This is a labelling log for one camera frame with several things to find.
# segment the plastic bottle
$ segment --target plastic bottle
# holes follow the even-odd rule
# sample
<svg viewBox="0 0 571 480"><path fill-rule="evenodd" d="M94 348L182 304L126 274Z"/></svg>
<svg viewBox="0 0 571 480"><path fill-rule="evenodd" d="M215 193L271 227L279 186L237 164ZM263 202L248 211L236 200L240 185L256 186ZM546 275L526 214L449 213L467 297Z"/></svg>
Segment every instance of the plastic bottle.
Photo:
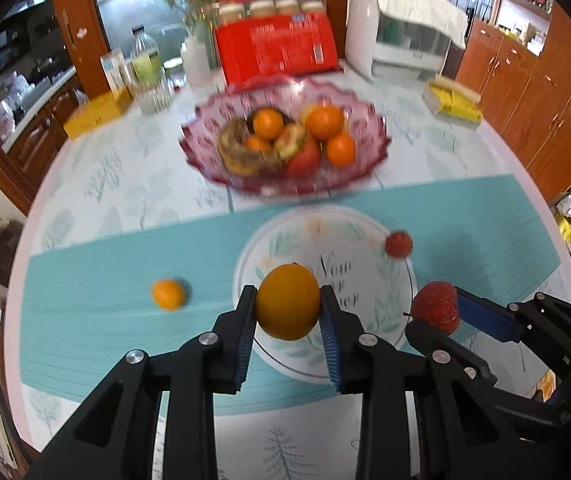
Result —
<svg viewBox="0 0 571 480"><path fill-rule="evenodd" d="M203 86L210 81L212 73L207 60L207 49L196 36L185 38L181 57L188 85Z"/></svg>
<svg viewBox="0 0 571 480"><path fill-rule="evenodd" d="M139 81L156 85L161 80L161 58L158 54L158 45L148 34L144 27L132 29L134 44L130 51L134 71Z"/></svg>

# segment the red apple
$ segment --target red apple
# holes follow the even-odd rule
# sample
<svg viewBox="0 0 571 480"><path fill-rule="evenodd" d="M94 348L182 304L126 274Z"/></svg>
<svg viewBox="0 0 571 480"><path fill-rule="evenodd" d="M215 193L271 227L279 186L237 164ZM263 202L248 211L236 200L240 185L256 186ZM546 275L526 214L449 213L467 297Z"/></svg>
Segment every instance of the red apple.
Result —
<svg viewBox="0 0 571 480"><path fill-rule="evenodd" d="M312 176L321 165L321 147L318 142L308 139L299 152L285 165L287 178Z"/></svg>
<svg viewBox="0 0 571 480"><path fill-rule="evenodd" d="M412 300L410 315L450 335L461 322L456 289L448 282L428 283Z"/></svg>

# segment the plate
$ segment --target plate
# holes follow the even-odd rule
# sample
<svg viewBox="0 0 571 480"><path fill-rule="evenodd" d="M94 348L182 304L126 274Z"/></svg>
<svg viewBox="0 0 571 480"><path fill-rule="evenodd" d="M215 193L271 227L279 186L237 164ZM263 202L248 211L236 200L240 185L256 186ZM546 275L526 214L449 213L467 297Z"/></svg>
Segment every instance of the plate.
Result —
<svg viewBox="0 0 571 480"><path fill-rule="evenodd" d="M389 230L354 209L299 207L264 224L236 264L232 300L243 286L257 288L275 267L296 262L319 285L332 285L341 309L357 314L364 329L400 348L417 292L410 259L393 260L383 249ZM319 324L305 338L281 341L256 327L253 349L294 379L329 383Z"/></svg>
<svg viewBox="0 0 571 480"><path fill-rule="evenodd" d="M309 178L240 177L225 168L216 140L219 131L229 121L246 117L262 107L275 107L297 118L305 105L313 103L333 104L344 111L350 135L357 144L354 164L347 168L334 168L324 159L319 170ZM359 100L352 91L311 79L214 95L208 104L197 107L196 119L184 126L183 131L185 139L180 144L187 161L203 176L239 191L263 196L302 195L347 186L371 174L387 158L390 143L385 120L376 113L373 104Z"/></svg>

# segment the teal table runner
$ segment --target teal table runner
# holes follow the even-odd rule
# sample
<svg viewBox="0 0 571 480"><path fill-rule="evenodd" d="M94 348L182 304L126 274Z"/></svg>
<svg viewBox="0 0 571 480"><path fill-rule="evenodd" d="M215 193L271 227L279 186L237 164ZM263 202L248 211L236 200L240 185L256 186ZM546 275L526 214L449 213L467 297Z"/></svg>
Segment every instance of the teal table runner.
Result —
<svg viewBox="0 0 571 480"><path fill-rule="evenodd" d="M438 182L343 195L353 208L414 238L418 286L447 280L507 304L521 301L559 265L541 219L512 176ZM130 349L179 348L234 308L233 273L254 232L292 208L278 205L177 223L52 251L30 260L22 306L22 382L81 402ZM165 312L150 287L182 278L189 302ZM459 340L473 335L463 326ZM259 412L334 395L332 386L286 377L252 354L237 396L217 396L217 415Z"/></svg>

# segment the yellow tissue pack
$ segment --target yellow tissue pack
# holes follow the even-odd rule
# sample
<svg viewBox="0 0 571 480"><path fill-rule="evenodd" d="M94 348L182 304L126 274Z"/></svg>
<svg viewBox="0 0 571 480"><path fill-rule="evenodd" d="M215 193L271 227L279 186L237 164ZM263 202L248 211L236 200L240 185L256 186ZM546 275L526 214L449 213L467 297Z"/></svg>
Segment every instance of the yellow tissue pack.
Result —
<svg viewBox="0 0 571 480"><path fill-rule="evenodd" d="M132 103L127 88L107 92L80 106L63 128L70 139L76 139L95 128L121 117Z"/></svg>

